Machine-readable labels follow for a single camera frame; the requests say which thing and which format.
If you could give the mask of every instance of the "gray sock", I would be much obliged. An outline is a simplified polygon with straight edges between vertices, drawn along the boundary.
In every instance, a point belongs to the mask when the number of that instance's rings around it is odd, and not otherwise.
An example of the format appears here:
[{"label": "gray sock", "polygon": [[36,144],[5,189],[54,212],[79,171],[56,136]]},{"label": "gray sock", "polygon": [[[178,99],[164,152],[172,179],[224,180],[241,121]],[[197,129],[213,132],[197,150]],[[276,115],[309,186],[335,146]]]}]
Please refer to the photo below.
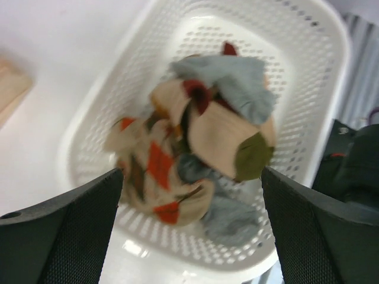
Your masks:
[{"label": "gray sock", "polygon": [[254,208],[230,198],[219,184],[214,170],[201,163],[195,155],[182,154],[177,170],[184,182],[194,183],[204,178],[214,182],[213,199],[201,219],[209,239],[226,246],[242,246],[258,233],[258,216]]},{"label": "gray sock", "polygon": [[209,239],[225,246],[239,247],[257,235],[257,219],[251,206],[231,198],[214,196],[201,220]]}]

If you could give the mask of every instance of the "perforated basket side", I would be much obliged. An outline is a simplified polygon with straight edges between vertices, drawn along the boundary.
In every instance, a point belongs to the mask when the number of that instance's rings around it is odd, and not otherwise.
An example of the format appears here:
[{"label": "perforated basket side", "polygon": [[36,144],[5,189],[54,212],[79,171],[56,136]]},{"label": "perforated basket side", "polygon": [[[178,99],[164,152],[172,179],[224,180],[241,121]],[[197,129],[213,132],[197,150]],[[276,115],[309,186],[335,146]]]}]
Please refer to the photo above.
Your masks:
[{"label": "perforated basket side", "polygon": [[[88,110],[77,116],[80,124],[73,131],[67,161],[72,184],[85,183],[113,165],[112,155],[102,151],[108,130],[123,115],[143,111],[149,91],[171,76],[169,62],[198,52],[215,53],[223,40],[240,44],[242,55],[258,55],[271,64],[267,72],[273,76],[270,88],[278,95],[279,139],[272,165],[301,183],[311,182],[347,63],[347,37],[337,17],[320,1],[157,0]],[[256,181],[225,183],[250,192],[250,203],[260,212],[260,234],[243,247],[214,244],[128,206],[120,209],[116,226],[128,237],[197,267],[263,273],[274,263],[275,246],[262,189]]]}]

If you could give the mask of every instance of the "fabric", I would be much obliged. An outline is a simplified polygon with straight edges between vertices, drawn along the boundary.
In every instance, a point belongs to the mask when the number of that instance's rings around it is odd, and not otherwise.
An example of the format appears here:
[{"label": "fabric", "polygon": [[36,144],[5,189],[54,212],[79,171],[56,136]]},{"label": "fabric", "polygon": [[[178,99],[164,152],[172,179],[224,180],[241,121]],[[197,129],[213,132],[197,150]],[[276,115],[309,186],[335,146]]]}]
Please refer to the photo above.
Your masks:
[{"label": "fabric", "polygon": [[105,148],[119,157],[124,194],[141,212],[172,225],[187,225],[207,212],[214,185],[208,179],[186,184],[179,178],[179,149],[169,120],[157,113],[147,120],[123,118],[111,129]]},{"label": "fabric", "polygon": [[333,197],[341,199],[352,189],[367,190],[379,200],[379,125],[366,126],[355,134],[335,176]]},{"label": "fabric", "polygon": [[26,74],[0,57],[0,127],[21,103],[31,85]]},{"label": "fabric", "polygon": [[186,139],[191,152],[223,175],[241,178],[238,181],[255,179],[269,163],[271,147],[276,144],[272,118],[260,126],[249,123],[211,101],[209,89],[199,80],[169,80],[150,97],[155,109],[169,117],[179,141],[184,139],[181,122],[187,112]]},{"label": "fabric", "polygon": [[254,57],[187,57],[172,63],[185,80],[196,79],[207,88],[217,86],[223,99],[252,124],[263,124],[274,110],[275,96],[265,88],[265,63]]},{"label": "fabric", "polygon": [[201,219],[209,239],[226,246],[242,246],[258,233],[258,216],[254,208],[230,198],[219,184],[214,170],[193,154],[180,155],[177,167],[184,182],[194,183],[207,178],[214,183],[214,197]]},{"label": "fabric", "polygon": [[336,188],[333,185],[335,176],[342,164],[343,156],[327,156],[320,163],[312,189],[328,196],[336,195]]}]

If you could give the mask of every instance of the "laundry basket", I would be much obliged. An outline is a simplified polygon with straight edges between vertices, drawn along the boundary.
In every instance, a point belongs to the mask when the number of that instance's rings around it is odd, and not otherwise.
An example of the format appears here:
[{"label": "laundry basket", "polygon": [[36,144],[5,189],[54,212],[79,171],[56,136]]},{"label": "laundry basket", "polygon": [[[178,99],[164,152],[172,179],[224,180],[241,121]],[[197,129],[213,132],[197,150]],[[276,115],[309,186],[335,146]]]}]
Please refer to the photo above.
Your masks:
[{"label": "laundry basket", "polygon": [[[58,167],[64,190],[114,167],[114,155],[102,150],[111,126],[124,115],[146,116],[152,110],[148,94],[172,77],[170,62],[197,53],[219,54],[224,41],[233,43],[241,56],[266,61],[269,88],[277,97],[278,145],[272,167],[311,185],[349,61],[347,33],[328,4],[318,0],[154,0],[146,4],[131,30],[66,134]],[[127,205],[118,210],[114,234],[124,236],[132,246],[154,251],[161,256],[155,258],[159,261],[171,261],[172,270],[190,270],[198,277],[228,279],[227,283],[259,276],[277,261],[261,183],[220,179],[232,195],[259,212],[259,234],[244,246],[215,244],[198,224],[171,227]],[[144,250],[135,251],[141,257]]]}]

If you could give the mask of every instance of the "white surface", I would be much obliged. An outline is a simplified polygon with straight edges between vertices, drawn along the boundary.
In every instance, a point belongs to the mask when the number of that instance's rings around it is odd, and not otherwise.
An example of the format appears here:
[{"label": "white surface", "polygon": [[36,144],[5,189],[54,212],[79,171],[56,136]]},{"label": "white surface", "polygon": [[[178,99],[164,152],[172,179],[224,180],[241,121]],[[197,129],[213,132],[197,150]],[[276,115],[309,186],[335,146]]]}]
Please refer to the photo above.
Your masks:
[{"label": "white surface", "polygon": [[[0,215],[60,193],[55,166],[63,133],[144,2],[0,0],[1,52],[35,81],[0,130]],[[110,250],[121,248],[111,243]],[[163,265],[146,268],[145,262],[121,259],[107,257],[102,283],[199,283],[189,271],[177,276]],[[141,277],[126,277],[131,270]]]},{"label": "white surface", "polygon": [[[86,96],[68,131],[59,161],[63,190],[80,186],[114,167],[102,149],[111,126],[124,115],[143,112],[147,96],[172,74],[168,65],[185,56],[217,54],[229,40],[243,56],[267,62],[270,89],[277,95],[274,117],[278,145],[272,166],[310,185],[337,109],[349,59],[347,33],[336,14],[319,1],[152,1],[134,37],[114,67],[105,70]],[[121,206],[114,234],[183,273],[199,279],[249,280],[276,261],[276,251],[260,184],[232,184],[250,194],[261,222],[260,234],[241,247],[212,243],[201,231],[180,230]],[[111,245],[122,247],[112,239]],[[108,252],[117,258],[120,250]]]}]

